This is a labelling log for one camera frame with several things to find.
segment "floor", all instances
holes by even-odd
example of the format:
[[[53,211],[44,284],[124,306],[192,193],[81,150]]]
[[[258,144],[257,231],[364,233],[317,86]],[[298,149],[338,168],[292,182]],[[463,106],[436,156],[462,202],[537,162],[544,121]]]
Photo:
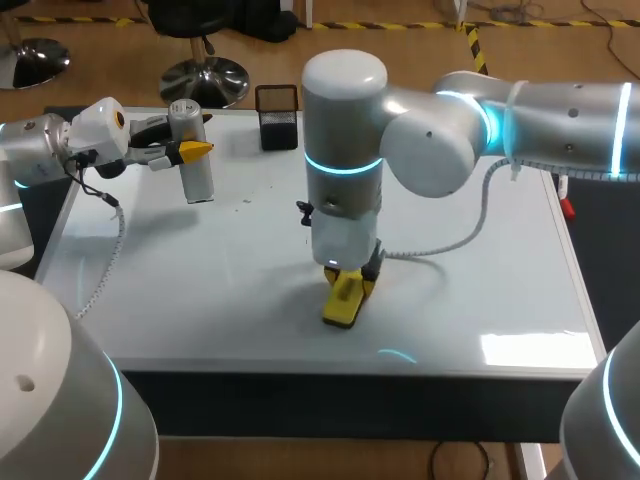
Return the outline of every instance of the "floor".
[[[636,0],[588,0],[606,8],[610,19],[640,19]],[[544,17],[594,20],[581,13],[578,0],[536,0]],[[316,0],[314,21],[407,23],[451,19],[449,0]],[[499,0],[486,0],[498,5]],[[22,16],[139,16],[129,0],[81,3],[77,0],[34,0],[15,10]],[[469,20],[486,20],[472,10]],[[160,37],[146,25],[116,27],[102,24],[22,26],[24,37],[55,38],[71,51],[69,71],[44,86],[0,92],[0,120],[39,115],[47,105],[87,105],[113,96],[128,106],[159,106],[158,79],[171,65],[190,56],[187,41]],[[606,50],[608,32],[598,27],[482,28],[479,41],[489,74],[507,80],[622,81],[633,76]],[[210,37],[219,55],[241,63],[254,86],[299,82],[305,62],[334,48],[357,48],[380,57],[396,85],[428,90],[441,75],[473,70],[464,34],[430,30],[300,30],[289,41],[272,45],[236,32]],[[630,68],[640,72],[634,55],[640,28],[617,28],[613,42]],[[238,107],[253,108],[250,94]],[[397,479],[427,478],[428,442],[349,440],[165,440],[161,445],[159,478],[165,479]],[[487,445],[492,480],[517,478],[510,446]],[[545,446],[545,459],[554,465],[557,446]],[[438,455],[437,480],[479,479],[480,456],[472,445],[447,445]]]

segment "yellow tool tip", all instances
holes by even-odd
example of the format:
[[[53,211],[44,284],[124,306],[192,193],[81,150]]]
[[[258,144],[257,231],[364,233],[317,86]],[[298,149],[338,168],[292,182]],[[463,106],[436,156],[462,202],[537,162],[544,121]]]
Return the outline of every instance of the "yellow tool tip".
[[[213,150],[213,145],[207,142],[189,141],[180,144],[180,156],[184,163],[197,162],[211,150]]]

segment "black cable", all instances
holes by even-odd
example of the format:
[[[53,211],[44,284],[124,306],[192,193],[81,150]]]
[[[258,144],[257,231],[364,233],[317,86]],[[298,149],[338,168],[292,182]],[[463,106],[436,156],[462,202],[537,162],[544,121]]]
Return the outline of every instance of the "black cable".
[[[445,442],[438,442],[433,450],[431,451],[431,455],[429,455],[429,464],[427,474],[429,476],[428,480],[436,480],[435,473],[435,459],[436,453],[440,450]],[[491,460],[489,459],[489,453],[487,450],[480,444],[480,442],[473,442],[473,444],[478,448],[480,455],[482,455],[482,460],[484,461],[484,474],[481,477],[481,480],[487,480],[489,478],[489,471],[491,470]]]
[[[449,14],[442,8],[442,0],[432,0],[433,8],[443,17],[448,17]],[[517,25],[519,23],[528,22],[530,20],[540,20],[542,22],[555,22],[561,20],[571,20],[583,12],[575,12],[568,15],[562,15],[560,17],[545,17],[544,6],[539,3],[534,3],[533,0],[519,0],[518,3],[505,3],[497,6],[490,6],[484,3],[470,1],[467,3],[469,8],[474,10],[480,10],[487,12],[489,19],[494,22],[508,23],[510,25]],[[532,12],[531,9],[537,9],[537,12]],[[619,10],[612,8],[597,8],[590,9],[591,13],[594,13],[599,18],[606,20],[601,16],[601,13],[608,13],[614,15],[616,18],[621,18],[623,15]]]
[[[634,72],[631,69],[631,67],[629,67],[626,63],[624,63],[624,61],[618,56],[616,51],[613,49],[613,27],[611,26],[611,24],[609,24],[609,21],[606,18],[604,18],[602,15],[600,15],[596,10],[594,10],[589,5],[587,5],[585,3],[585,0],[580,0],[580,5],[582,5],[582,8],[584,8],[587,12],[592,13],[593,15],[595,15],[596,17],[598,17],[600,20],[602,20],[607,24],[607,27],[609,28],[609,41],[607,42],[607,50],[609,50],[609,53],[620,64],[622,68],[624,68],[627,72],[633,75],[633,77],[636,80],[640,80],[640,76],[636,72]]]
[[[142,7],[140,6],[140,2],[138,0],[133,0],[133,3],[136,4],[136,7],[138,8],[138,13],[140,14],[140,16],[142,17],[142,19],[145,21],[145,23],[149,23],[149,19],[147,18],[147,16],[142,12]]]
[[[75,175],[73,175],[68,168],[68,164],[69,162],[76,162],[76,171],[78,172],[78,177],[76,177]],[[93,188],[90,185],[87,185],[84,181],[84,169],[85,169],[85,165],[83,165],[78,158],[75,157],[71,157],[68,158],[63,164],[62,164],[62,169],[64,170],[64,174],[69,177],[72,181],[74,181],[75,183],[77,183],[78,185],[80,185],[82,187],[82,191],[86,194],[89,195],[91,197],[98,197],[100,198],[102,201],[104,201],[107,205],[112,206],[113,208],[116,208],[120,205],[120,202],[118,201],[117,198],[115,198],[112,195],[109,195],[106,192],[101,192],[100,190],[98,190],[97,188]]]
[[[442,6],[440,3],[438,3],[438,1],[439,0],[433,0],[434,9],[440,15],[447,17],[447,14],[443,11]],[[482,3],[478,3],[475,1],[470,1],[467,3],[467,5],[470,8],[473,8],[475,10],[488,12],[489,18],[494,22],[508,23],[511,25],[517,25],[519,23],[528,22],[530,19],[540,20],[543,22],[553,22],[553,21],[559,21],[559,20],[567,20],[580,15],[579,13],[575,13],[572,15],[564,15],[562,17],[555,17],[555,18],[543,17],[544,7],[538,3],[533,3],[533,0],[520,0],[519,3],[517,4],[503,4],[503,5],[498,5],[496,7],[490,7],[488,5],[484,5]],[[606,17],[604,17],[601,12],[613,13],[617,18],[621,18],[623,16],[622,13],[618,10],[613,10],[608,8],[607,9],[591,8],[589,5],[586,4],[586,0],[580,0],[580,5],[582,6],[583,10],[585,10],[586,12],[592,15],[595,15],[606,24],[606,26],[609,29],[609,40],[607,41],[607,50],[622,68],[624,68],[636,80],[640,80],[640,75],[637,74],[633,69],[631,69],[631,67],[629,67],[613,49],[614,30],[611,24],[609,23],[609,20],[607,20]],[[534,15],[533,13],[531,13],[529,9],[532,7],[538,8],[540,15]]]

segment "chair base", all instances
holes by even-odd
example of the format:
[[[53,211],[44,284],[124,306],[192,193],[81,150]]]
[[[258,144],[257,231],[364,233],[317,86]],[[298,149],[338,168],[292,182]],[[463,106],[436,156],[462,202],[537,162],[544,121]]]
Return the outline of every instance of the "chair base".
[[[220,57],[204,63],[187,60],[174,65],[160,79],[160,95],[170,104],[182,98],[203,108],[227,108],[249,93],[249,74],[239,64]]]
[[[18,46],[0,46],[0,89],[35,87],[64,72],[69,50],[55,40],[28,38]]]

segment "white table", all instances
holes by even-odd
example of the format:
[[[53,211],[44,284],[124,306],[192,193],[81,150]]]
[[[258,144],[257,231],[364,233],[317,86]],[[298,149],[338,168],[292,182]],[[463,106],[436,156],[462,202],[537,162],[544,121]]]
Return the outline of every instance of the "white table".
[[[132,119],[158,112],[129,110]],[[329,286],[295,206],[306,199],[302,148],[263,154],[255,112],[213,113],[212,203],[187,205],[177,170],[87,175],[127,216],[122,257],[84,320],[120,368],[581,379],[604,358],[546,173],[524,169],[511,182],[498,171],[478,238],[431,259],[385,260],[356,326],[343,331],[321,321]],[[493,160],[441,200],[413,196],[385,170],[384,246],[428,249],[466,235]],[[111,216],[93,198],[67,199],[37,280],[71,311],[109,258]]]

